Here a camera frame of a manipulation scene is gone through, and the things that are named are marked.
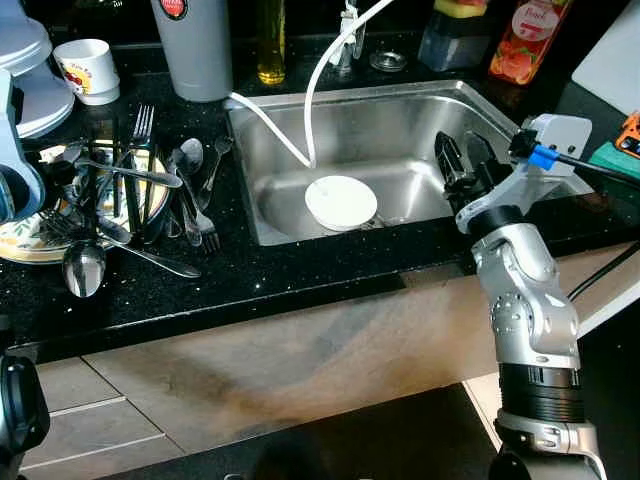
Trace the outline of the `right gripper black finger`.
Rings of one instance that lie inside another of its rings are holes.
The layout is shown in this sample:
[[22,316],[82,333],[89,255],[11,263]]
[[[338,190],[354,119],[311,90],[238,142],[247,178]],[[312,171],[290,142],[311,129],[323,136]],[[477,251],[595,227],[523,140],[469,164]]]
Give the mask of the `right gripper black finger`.
[[477,179],[499,179],[497,155],[490,143],[475,131],[465,133],[466,154]]
[[434,138],[435,160],[444,180],[444,187],[453,189],[465,182],[465,165],[462,164],[460,146],[449,134],[439,131]]

